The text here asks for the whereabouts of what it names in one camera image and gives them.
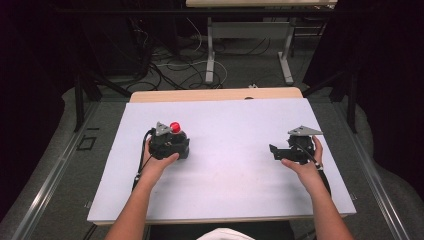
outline table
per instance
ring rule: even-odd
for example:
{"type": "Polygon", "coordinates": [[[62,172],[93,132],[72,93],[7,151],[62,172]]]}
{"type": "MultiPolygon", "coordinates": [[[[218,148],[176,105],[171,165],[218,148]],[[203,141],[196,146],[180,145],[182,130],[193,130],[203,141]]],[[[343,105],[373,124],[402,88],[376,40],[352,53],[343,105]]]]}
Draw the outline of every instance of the table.
{"type": "MultiPolygon", "coordinates": [[[[169,166],[152,191],[147,224],[311,217],[297,175],[268,144],[288,148],[288,130],[319,130],[297,88],[137,92],[127,104],[87,220],[112,224],[131,193],[142,138],[160,120],[178,120],[190,155],[169,166]]],[[[325,172],[340,214],[356,213],[323,136],[325,172]]]]}
{"type": "MultiPolygon", "coordinates": [[[[188,7],[215,8],[215,7],[293,7],[335,5],[337,0],[187,0],[188,7]]],[[[293,77],[287,62],[290,44],[293,38],[296,19],[288,22],[213,22],[208,18],[208,62],[206,66],[206,83],[213,82],[215,52],[213,51],[214,38],[273,38],[285,39],[283,51],[278,52],[281,69],[286,84],[293,85],[293,77]]]]}

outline white board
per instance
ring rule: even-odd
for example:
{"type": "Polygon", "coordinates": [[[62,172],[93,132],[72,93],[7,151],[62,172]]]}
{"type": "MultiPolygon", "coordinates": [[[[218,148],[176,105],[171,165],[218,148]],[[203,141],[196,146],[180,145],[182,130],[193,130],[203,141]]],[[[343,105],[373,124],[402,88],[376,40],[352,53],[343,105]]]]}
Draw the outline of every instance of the white board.
{"type": "MultiPolygon", "coordinates": [[[[269,144],[288,148],[287,132],[321,130],[306,99],[128,103],[88,221],[116,220],[137,172],[145,133],[177,121],[190,154],[169,166],[152,191],[148,223],[219,222],[312,216],[297,175],[273,158],[269,144]]],[[[323,162],[340,214],[356,213],[324,136],[323,162]]]]}

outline robot controller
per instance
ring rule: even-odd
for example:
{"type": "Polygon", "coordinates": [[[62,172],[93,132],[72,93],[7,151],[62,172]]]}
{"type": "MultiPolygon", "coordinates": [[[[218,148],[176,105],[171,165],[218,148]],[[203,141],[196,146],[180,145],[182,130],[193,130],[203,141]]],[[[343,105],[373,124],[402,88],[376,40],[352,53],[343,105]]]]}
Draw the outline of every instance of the robot controller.
{"type": "Polygon", "coordinates": [[[317,131],[305,126],[300,126],[288,132],[290,138],[288,141],[290,149],[278,149],[276,146],[269,145],[270,151],[274,154],[275,160],[283,158],[306,164],[312,160],[315,150],[310,135],[322,135],[321,131],[317,131]]]}
{"type": "Polygon", "coordinates": [[[173,122],[166,126],[160,122],[156,124],[156,129],[152,129],[154,134],[150,140],[149,152],[152,157],[161,160],[171,156],[173,153],[179,153],[179,159],[185,159],[189,153],[190,139],[180,124],[173,122]]]}

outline wooden table edge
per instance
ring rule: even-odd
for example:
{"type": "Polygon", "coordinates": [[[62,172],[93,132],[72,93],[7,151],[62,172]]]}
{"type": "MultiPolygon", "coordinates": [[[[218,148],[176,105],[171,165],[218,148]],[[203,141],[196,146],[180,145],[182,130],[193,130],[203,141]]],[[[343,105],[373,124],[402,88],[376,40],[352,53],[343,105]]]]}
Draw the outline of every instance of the wooden table edge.
{"type": "Polygon", "coordinates": [[[135,92],[130,103],[146,102],[187,102],[187,101],[224,101],[273,98],[303,98],[296,87],[282,88],[239,88],[214,90],[169,90],[135,92]]]}
{"type": "Polygon", "coordinates": [[[338,0],[298,0],[298,1],[205,1],[188,0],[187,7],[221,8],[221,7],[285,7],[285,6],[325,6],[336,5],[338,0]]]}

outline red button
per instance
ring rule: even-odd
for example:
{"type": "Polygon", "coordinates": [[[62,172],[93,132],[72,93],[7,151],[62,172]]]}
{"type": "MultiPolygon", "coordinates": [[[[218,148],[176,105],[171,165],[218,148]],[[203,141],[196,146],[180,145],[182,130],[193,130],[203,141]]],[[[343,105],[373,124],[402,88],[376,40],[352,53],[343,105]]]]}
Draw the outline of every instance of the red button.
{"type": "Polygon", "coordinates": [[[181,131],[181,127],[180,124],[177,122],[173,122],[171,123],[171,125],[169,125],[172,128],[172,132],[173,133],[179,133],[181,131]]]}

